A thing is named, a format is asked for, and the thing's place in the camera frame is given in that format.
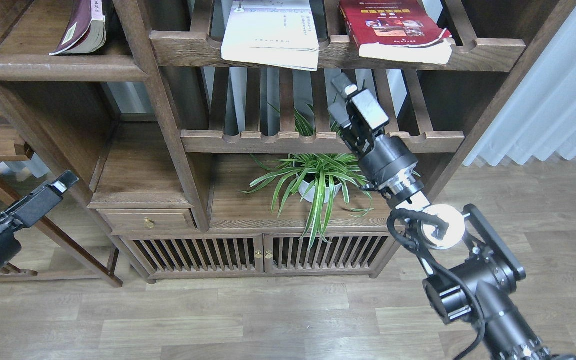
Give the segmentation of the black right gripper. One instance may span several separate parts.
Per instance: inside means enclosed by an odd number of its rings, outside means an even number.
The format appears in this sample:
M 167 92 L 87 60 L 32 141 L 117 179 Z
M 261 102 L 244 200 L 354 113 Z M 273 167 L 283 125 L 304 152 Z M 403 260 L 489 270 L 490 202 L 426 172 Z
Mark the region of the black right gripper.
M 400 137 L 384 135 L 388 114 L 369 89 L 354 84 L 345 73 L 335 76 L 334 89 L 344 101 L 329 105 L 328 111 L 339 127 L 340 137 L 358 156 L 359 168 L 368 181 L 364 191 L 418 193 L 421 182 L 413 170 L 418 158 Z

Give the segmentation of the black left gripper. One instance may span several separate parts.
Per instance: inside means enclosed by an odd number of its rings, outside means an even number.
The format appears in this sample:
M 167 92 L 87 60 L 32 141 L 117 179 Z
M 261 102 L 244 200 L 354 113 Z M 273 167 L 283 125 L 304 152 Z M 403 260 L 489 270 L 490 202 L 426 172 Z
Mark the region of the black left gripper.
M 38 223 L 62 202 L 63 194 L 78 180 L 78 176 L 72 171 L 64 171 L 55 181 L 44 182 L 0 214 L 0 270 L 22 249 L 14 233 Z

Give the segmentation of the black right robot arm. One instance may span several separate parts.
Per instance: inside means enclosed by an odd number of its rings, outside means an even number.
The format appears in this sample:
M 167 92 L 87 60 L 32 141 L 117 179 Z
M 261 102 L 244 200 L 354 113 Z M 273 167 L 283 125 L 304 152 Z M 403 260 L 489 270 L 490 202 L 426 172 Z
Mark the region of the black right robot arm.
M 430 203 L 414 178 L 418 158 L 386 133 L 389 117 L 375 96 L 345 73 L 332 83 L 345 104 L 334 103 L 329 112 L 358 157 L 363 189 L 386 199 L 387 228 L 422 265 L 432 309 L 444 324 L 468 322 L 477 333 L 457 358 L 483 343 L 492 360 L 574 360 L 574 354 L 551 353 L 511 301 L 526 271 L 482 212 L 472 204 L 457 210 Z

